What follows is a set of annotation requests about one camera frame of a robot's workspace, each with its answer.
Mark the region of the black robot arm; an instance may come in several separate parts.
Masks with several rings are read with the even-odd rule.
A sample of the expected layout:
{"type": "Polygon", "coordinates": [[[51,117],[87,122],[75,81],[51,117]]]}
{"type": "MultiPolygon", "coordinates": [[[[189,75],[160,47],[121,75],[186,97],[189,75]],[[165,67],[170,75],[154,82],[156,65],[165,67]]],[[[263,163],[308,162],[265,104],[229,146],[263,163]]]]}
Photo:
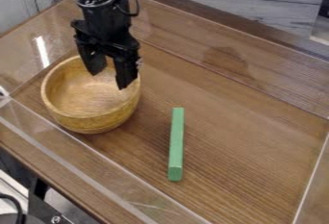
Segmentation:
{"type": "Polygon", "coordinates": [[[141,43],[130,33],[132,18],[140,15],[138,0],[78,0],[83,19],[75,19],[75,42],[85,67],[98,75],[114,60],[115,82],[125,89],[140,74],[141,43]]]}

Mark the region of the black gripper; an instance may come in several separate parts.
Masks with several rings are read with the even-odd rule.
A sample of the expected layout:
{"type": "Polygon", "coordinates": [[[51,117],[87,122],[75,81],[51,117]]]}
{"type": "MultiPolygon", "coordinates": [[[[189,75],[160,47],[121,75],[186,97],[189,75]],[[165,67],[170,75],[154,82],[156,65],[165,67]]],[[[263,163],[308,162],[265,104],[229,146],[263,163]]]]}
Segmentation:
{"type": "Polygon", "coordinates": [[[125,89],[140,73],[141,44],[130,32],[132,18],[140,11],[132,12],[127,0],[81,0],[78,5],[83,19],[71,25],[85,67],[95,76],[107,66],[106,56],[113,57],[117,86],[125,89]]]}

